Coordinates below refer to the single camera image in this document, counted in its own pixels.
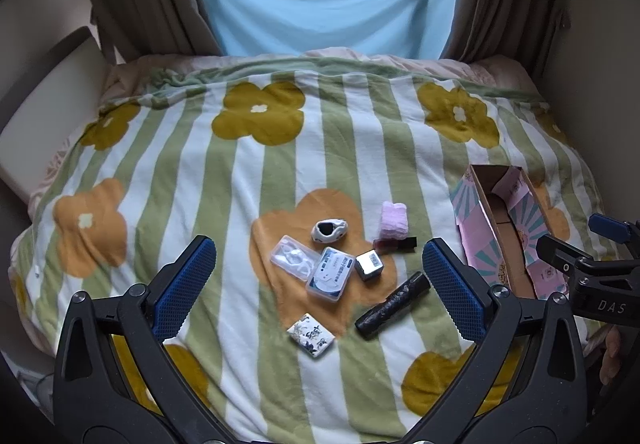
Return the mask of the person right hand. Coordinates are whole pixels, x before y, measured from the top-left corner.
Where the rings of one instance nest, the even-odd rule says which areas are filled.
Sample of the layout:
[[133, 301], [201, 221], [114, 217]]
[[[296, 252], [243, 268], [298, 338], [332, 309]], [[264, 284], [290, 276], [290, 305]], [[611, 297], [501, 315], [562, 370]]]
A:
[[622, 337], [617, 327], [612, 326], [606, 334], [605, 352], [600, 368], [600, 381], [604, 386], [608, 386], [620, 371], [620, 347]]

